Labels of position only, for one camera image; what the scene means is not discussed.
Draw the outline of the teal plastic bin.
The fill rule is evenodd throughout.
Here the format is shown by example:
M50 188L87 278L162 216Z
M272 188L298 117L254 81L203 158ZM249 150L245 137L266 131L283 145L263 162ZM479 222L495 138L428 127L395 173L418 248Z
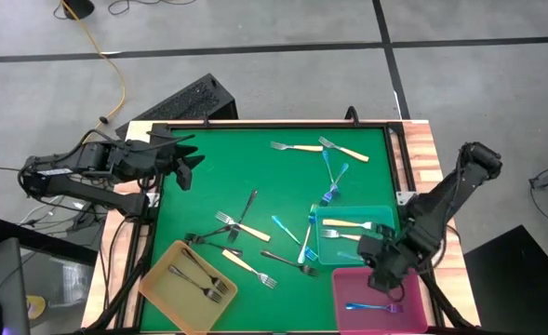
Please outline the teal plastic bin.
M398 229L394 224L394 215L392 210L387 206L369 206L369 207L321 207L315 212L315 234L318 250L318 260L323 265L329 266L360 266L363 261L352 261L338 257L339 251L350 254L357 254L358 241L344 238L324 238L320 236L320 232L324 229L337 230L342 234L347 235L370 235L380 238L375 233L375 228L378 225L385 225L394 229ZM372 229L367 230L359 227L334 227L326 226L322 223L323 219L334 219L353 222L372 222Z

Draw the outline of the green table mat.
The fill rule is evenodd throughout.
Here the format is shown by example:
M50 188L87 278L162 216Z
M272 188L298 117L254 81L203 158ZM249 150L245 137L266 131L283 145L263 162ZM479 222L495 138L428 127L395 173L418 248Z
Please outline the green table mat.
M319 267L319 276L302 274L293 266L261 256L268 250L286 260L298 258L297 245L272 220L277 216L302 240L309 225L312 204L328 190L330 179L322 152L279 151L276 141L290 145L317 145L328 152L332 175L344 163L336 207L387 206L393 208L394 186L385 137L380 129L224 129L188 131L187 143L205 157L193 172L192 187L183 191L173 177L163 184L153 256L159 259L170 245L187 233L207 234L225 225L218 211L238 221L253 189L258 190L242 224L268 234L268 243L239 231L234 243L228 234L216 234L210 242L243 250L239 257L256 271L272 277L275 288L264 286L251 272L222 256L223 250L196 247L238 287L227 310L215 324L220 332L333 330L336 327L332 293L332 268ZM323 146L318 138L369 157L367 163Z

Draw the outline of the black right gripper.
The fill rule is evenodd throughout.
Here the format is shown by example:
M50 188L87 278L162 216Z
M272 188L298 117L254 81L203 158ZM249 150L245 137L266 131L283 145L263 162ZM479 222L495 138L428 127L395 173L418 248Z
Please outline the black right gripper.
M418 247L412 237L413 232L413 225L408 225L400 233L385 225L378 225L375 228L375 233L380 238L372 237L369 240L371 288L384 292L384 285L377 281L388 281L387 290L391 294L400 291L401 281L409 269L418 264Z

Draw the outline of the black round base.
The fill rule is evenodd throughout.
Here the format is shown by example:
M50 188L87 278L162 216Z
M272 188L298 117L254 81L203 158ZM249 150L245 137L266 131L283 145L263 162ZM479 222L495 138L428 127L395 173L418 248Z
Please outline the black round base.
M69 20L75 20L75 18L84 19L90 16L95 10L95 5L91 0L61 1L64 15Z

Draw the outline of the orange plastic bin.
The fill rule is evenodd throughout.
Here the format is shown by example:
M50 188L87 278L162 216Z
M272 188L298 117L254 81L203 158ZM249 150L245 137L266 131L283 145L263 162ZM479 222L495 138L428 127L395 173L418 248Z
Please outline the orange plastic bin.
M188 248L209 273L221 278L229 291L220 293L212 285L210 278L181 253L184 248ZM197 287L170 273L167 269L170 264L200 286L218 292L222 296L221 303L209 300ZM234 299L238 287L184 242L176 241L140 281L139 291L186 335L207 335Z

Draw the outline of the yellow round object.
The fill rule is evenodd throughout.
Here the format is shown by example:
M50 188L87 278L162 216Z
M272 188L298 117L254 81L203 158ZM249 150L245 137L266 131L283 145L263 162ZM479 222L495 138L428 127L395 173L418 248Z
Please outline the yellow round object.
M27 295L26 305L28 309L28 318L30 321L39 318L47 308L45 298L37 295Z

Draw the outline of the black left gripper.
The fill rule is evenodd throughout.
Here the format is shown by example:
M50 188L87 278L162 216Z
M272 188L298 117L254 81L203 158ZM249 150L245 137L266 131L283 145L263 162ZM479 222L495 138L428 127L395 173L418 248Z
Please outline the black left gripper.
M193 170L202 163L204 156L187 156L198 148L189 145L176 145L177 140L150 144L144 141L126 141L117 150L117 178L137 180L157 175L167 175L174 168L175 157L179 159L179 169Z

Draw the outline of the pink plastic bin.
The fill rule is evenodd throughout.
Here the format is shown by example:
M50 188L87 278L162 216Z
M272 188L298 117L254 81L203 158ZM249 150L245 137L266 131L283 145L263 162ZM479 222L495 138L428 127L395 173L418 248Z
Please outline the pink plastic bin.
M428 329L418 276L403 280L404 299L397 313L382 309L347 309L348 303L387 306L391 300L368 286L367 267L340 268L332 273L336 324L341 335L418 334Z

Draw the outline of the black table frame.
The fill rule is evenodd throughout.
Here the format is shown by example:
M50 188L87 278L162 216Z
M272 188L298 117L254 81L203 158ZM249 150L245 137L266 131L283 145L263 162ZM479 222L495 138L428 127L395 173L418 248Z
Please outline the black table frame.
M408 188L410 191L428 192L442 179L443 172L437 155L431 125L427 120L379 120L362 119L360 125L391 126L392 142L389 153L396 162L398 185L400 188ZM354 128L355 121L352 117L347 119L313 119L313 120L145 120L132 121L127 126L126 138L128 140L150 140L148 132L156 126L173 126L175 128L208 127L222 128L305 128L347 126ZM131 224L119 228L122 220L121 214L111 210L107 216L101 236L101 251L105 251L111 242L115 242L113 263L110 271L116 276L108 284L103 281L101 262L107 261L107 255L99 255L94 268L90 291L87 297L86 308L81 326L88 327L96 322L103 309L104 293L108 292L112 297L124 285L124 276L127 271L128 254L135 251L135 260L141 256L142 249L147 244L147 238L143 236L147 232L145 228L137 229ZM461 242L455 235L456 222L448 223L447 251L441 264L434 270L434 280L442 289L447 299L455 309L467 321L478 326L480 318L474 301L473 291L470 285L469 275L461 251Z

